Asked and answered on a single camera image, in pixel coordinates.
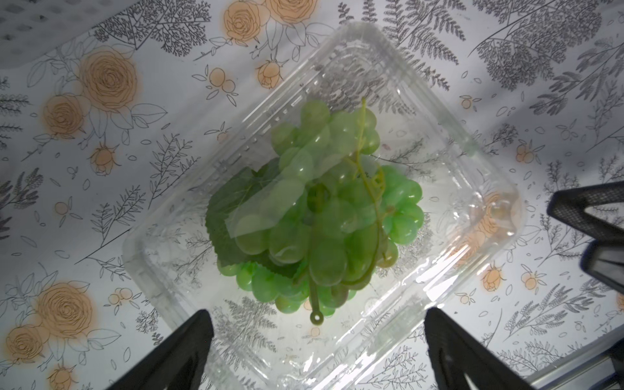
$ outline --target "white tablecloth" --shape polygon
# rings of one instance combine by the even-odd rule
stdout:
[[[0,71],[0,388],[103,389],[170,334],[124,270],[127,230],[350,20],[412,56],[524,198],[518,241],[444,310],[523,376],[622,324],[624,298],[577,265],[589,238],[545,207],[624,177],[624,2],[143,0]],[[436,388],[422,333],[355,388]]]

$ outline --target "clear plastic container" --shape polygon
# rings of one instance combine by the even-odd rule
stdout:
[[[374,158],[421,184],[426,222],[392,268],[378,269],[365,289],[315,326],[309,310],[280,313],[219,273],[206,209],[241,169],[258,170],[277,157],[270,129],[297,124],[306,101],[354,110],[363,97],[378,119]],[[169,326],[196,310],[210,312],[216,339],[208,376],[218,389],[239,386],[228,366],[253,371],[270,389],[346,388],[466,278],[481,273],[485,288],[496,284],[496,265],[487,259],[521,227],[519,194],[373,25],[348,24],[327,38],[236,134],[124,244],[126,269]]]

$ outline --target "artificial grape leaf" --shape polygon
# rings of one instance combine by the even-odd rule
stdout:
[[[274,158],[257,172],[245,167],[229,179],[227,183],[223,184],[210,198],[206,212],[206,229],[217,254],[219,266],[223,267],[254,261],[271,272],[287,278],[292,278],[296,273],[297,264],[277,266],[269,259],[267,251],[259,255],[246,255],[243,253],[234,239],[230,237],[225,225],[225,220],[232,211],[262,188],[265,188],[280,174],[278,164],[279,159]]]

